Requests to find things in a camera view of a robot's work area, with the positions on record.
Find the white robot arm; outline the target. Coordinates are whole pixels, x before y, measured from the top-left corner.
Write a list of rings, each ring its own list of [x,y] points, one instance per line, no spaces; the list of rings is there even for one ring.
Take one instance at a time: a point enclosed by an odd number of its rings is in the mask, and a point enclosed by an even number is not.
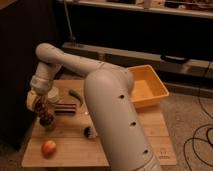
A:
[[[84,99],[111,171],[162,171],[130,99],[133,74],[108,62],[63,52],[49,43],[36,47],[39,59],[27,107],[42,113],[56,73],[62,68],[84,78]]]

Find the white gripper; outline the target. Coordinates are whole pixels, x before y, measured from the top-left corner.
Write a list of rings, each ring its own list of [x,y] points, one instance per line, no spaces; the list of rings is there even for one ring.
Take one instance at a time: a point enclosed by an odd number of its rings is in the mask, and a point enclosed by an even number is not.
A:
[[[52,89],[53,81],[34,75],[30,81],[30,86],[38,95],[45,95]]]

